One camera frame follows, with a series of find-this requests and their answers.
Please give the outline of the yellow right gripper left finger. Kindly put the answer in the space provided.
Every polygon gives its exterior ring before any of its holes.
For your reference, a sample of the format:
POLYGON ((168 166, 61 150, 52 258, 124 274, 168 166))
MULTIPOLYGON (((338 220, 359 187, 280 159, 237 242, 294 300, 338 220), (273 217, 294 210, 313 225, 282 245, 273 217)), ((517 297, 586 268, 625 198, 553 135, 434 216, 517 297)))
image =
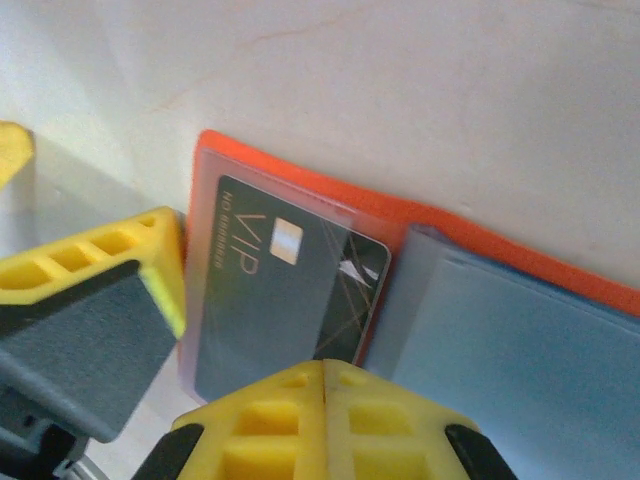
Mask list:
POLYGON ((174 420, 136 479, 325 479, 324 368, 303 362, 174 420))

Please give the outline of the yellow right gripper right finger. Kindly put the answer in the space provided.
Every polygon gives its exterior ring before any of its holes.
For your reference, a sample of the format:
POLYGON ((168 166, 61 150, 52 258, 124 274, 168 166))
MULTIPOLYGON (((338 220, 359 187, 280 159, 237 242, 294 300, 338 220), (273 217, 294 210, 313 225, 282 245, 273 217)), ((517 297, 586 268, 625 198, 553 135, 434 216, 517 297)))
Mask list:
POLYGON ((503 479, 468 417, 354 365, 325 360, 330 479, 503 479))

